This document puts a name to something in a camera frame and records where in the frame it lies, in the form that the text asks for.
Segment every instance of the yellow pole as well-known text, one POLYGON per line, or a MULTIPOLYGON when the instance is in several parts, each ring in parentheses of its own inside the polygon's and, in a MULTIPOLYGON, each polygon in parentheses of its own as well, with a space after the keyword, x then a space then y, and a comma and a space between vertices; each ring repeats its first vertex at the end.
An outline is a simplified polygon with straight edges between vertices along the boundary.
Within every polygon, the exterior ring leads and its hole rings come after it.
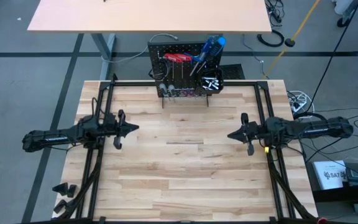
MULTIPOLYGON (((301 26, 299 26, 298 30, 296 31, 296 33, 293 35, 293 37, 291 38, 292 41, 294 41, 296 39, 296 37, 298 36, 298 34, 301 32, 303 26, 305 25, 306 21, 309 19, 311 13, 313 12, 313 10, 316 8, 316 6, 318 5, 318 3, 320 2, 320 0, 316 0, 313 4, 313 6, 310 8, 308 14, 306 15, 305 19, 303 20, 301 26)), ((288 50, 288 47, 286 46, 283 51, 281 51, 281 53, 274 59, 273 63, 271 66, 269 66, 267 72, 264 75, 264 79, 267 78, 267 76, 270 74, 270 72, 272 71, 274 65, 276 64, 276 62, 280 59, 280 57, 288 50)))

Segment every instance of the blue screwdriver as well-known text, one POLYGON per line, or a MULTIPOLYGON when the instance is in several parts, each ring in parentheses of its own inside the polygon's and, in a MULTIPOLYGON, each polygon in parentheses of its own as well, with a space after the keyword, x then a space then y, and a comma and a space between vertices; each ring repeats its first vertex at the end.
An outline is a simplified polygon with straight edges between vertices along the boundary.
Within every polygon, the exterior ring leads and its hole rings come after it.
POLYGON ((210 37, 204 44, 203 48, 201 49, 201 53, 199 56, 193 57, 197 64, 194 66, 193 70, 190 73, 190 76, 193 75, 194 71, 200 64, 200 62, 204 62, 207 55, 210 56, 217 56, 218 53, 223 49, 226 44, 226 39, 224 37, 219 37, 216 40, 216 37, 210 37))

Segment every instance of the red handle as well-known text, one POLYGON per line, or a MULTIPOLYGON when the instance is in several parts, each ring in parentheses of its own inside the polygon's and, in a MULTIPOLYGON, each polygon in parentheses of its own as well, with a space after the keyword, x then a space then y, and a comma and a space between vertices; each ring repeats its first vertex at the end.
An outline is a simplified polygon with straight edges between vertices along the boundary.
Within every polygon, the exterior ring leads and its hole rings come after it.
POLYGON ((177 57, 182 59, 184 62, 190 62, 192 60, 192 57, 185 54, 175 54, 177 57))
POLYGON ((171 62, 176 62, 176 63, 182 63, 183 62, 183 60, 180 57, 178 57, 178 56, 176 56, 174 54, 165 54, 164 57, 167 60, 171 61, 171 62))

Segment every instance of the wooden desk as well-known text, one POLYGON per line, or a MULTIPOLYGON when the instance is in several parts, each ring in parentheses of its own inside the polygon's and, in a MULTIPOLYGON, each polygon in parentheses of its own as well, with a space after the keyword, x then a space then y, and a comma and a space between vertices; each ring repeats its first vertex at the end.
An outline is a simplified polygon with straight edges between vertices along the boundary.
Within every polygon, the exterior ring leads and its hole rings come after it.
POLYGON ((41 0, 28 30, 271 32, 264 0, 41 0))
MULTIPOLYGON (((268 83, 275 116, 291 119, 284 82, 268 83)), ((99 84, 85 82, 77 121, 91 114, 91 99, 97 97, 99 84)), ((107 138, 95 218, 267 221, 275 215, 264 149, 255 142, 255 154, 248 156, 247 146, 226 137, 239 129, 243 112, 250 121, 259 122, 253 87, 227 86, 209 98, 209 108, 205 98, 177 98, 165 99, 162 109, 154 86, 115 86, 112 112, 119 109, 140 129, 122 139, 121 151, 112 145, 113 138, 107 138)), ((290 146, 300 149, 296 141, 290 146)), ((289 149, 283 154, 292 191, 317 216, 302 156, 289 149)), ((85 158, 81 146, 68 152, 62 182, 81 185, 85 158)), ((88 211, 90 192, 83 214, 88 211)), ((284 194, 280 195, 288 215, 284 194)), ((63 198, 71 200, 58 195, 57 203, 63 198)))

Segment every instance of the red screwdriver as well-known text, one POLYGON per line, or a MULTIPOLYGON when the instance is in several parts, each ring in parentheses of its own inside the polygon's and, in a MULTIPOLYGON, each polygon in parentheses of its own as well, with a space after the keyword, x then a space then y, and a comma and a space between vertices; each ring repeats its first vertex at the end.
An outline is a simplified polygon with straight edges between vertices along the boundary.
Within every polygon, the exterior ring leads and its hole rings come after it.
POLYGON ((183 66, 183 60, 175 54, 165 54, 164 57, 168 61, 172 62, 172 80, 174 81, 175 80, 175 62, 182 63, 182 66, 183 66))
POLYGON ((185 55, 185 54, 175 54, 177 57, 179 57, 180 59, 182 59, 182 63, 181 63, 181 78, 183 79, 183 62, 191 62, 192 57, 189 55, 185 55))

